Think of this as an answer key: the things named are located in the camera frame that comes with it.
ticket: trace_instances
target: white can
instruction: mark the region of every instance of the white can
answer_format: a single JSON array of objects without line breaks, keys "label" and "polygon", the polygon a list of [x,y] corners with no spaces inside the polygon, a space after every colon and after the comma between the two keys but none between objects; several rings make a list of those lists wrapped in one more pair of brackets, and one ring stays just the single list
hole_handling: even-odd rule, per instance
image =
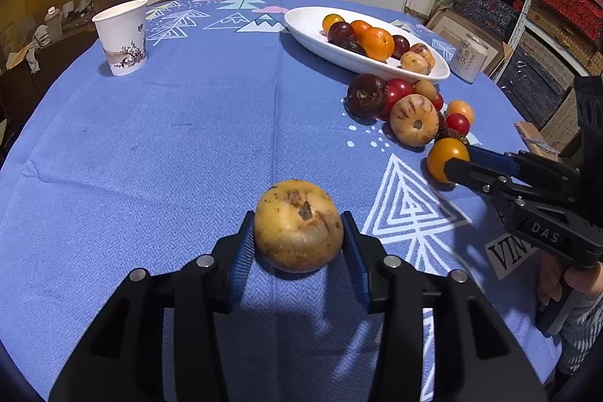
[{"label": "white can", "polygon": [[129,1],[100,12],[92,20],[114,76],[125,76],[147,63],[147,0]]},{"label": "white can", "polygon": [[468,33],[456,48],[450,61],[452,70],[461,79],[473,83],[488,58],[488,47],[475,35]]}]

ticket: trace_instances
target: plum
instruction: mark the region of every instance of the plum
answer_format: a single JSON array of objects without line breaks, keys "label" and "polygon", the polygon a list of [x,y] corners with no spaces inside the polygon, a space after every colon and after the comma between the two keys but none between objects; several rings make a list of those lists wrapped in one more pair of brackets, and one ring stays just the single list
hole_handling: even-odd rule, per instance
[{"label": "plum", "polygon": [[358,55],[367,56],[367,51],[362,48],[362,46],[356,43],[351,38],[343,38],[337,40],[331,40],[329,43],[335,45],[336,47],[349,50],[350,52],[357,53]]},{"label": "plum", "polygon": [[360,74],[347,89],[350,113],[361,119],[375,118],[387,104],[387,84],[379,76]]},{"label": "plum", "polygon": [[393,38],[394,43],[396,44],[396,48],[394,48],[394,53],[392,57],[400,60],[402,55],[404,55],[407,51],[411,49],[411,44],[402,35],[394,35]]},{"label": "plum", "polygon": [[354,28],[349,23],[344,21],[338,21],[337,23],[333,23],[327,31],[327,40],[344,40],[346,38],[351,38],[355,40],[356,34],[354,33]]}]

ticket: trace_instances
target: can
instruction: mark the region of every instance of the can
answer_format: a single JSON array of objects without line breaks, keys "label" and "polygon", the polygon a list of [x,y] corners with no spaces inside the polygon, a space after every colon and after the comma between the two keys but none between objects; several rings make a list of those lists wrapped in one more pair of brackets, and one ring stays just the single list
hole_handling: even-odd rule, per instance
[{"label": "can", "polygon": [[488,46],[472,33],[467,33],[448,65],[457,76],[472,84],[487,58]]}]

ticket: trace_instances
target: picture frame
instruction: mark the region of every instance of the picture frame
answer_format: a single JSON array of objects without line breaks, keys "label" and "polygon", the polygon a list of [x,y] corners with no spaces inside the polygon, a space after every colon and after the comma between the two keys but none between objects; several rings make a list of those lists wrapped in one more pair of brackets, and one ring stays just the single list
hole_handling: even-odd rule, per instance
[{"label": "picture frame", "polygon": [[468,33],[481,39],[488,48],[488,56],[481,70],[490,78],[513,54],[513,49],[509,45],[446,6],[438,8],[427,24],[427,28],[455,47]]}]

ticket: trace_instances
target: orange tomato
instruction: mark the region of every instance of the orange tomato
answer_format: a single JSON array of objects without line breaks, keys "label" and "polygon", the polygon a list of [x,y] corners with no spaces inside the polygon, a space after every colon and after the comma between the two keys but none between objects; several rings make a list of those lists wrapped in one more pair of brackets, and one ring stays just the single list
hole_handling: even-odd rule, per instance
[{"label": "orange tomato", "polygon": [[465,103],[465,101],[461,101],[460,99],[451,101],[446,107],[446,117],[452,113],[462,114],[467,120],[469,120],[469,125],[472,125],[475,121],[473,108]]},{"label": "orange tomato", "polygon": [[360,35],[362,35],[366,30],[372,28],[372,26],[366,21],[361,20],[352,21],[350,24],[352,25],[352,28],[354,28],[354,33],[358,39],[360,39]]},{"label": "orange tomato", "polygon": [[334,25],[335,23],[338,23],[340,21],[345,21],[345,19],[343,19],[341,16],[339,16],[338,14],[328,14],[324,17],[323,19],[323,30],[324,32],[328,32],[329,28]]},{"label": "orange tomato", "polygon": [[444,165],[453,157],[469,161],[469,151],[456,138],[442,138],[438,140],[427,154],[427,170],[433,179],[444,184],[450,184],[450,180],[444,173]]},{"label": "orange tomato", "polygon": [[383,28],[369,28],[361,33],[358,43],[367,51],[367,55],[385,62],[394,53],[396,44],[392,36]]}]

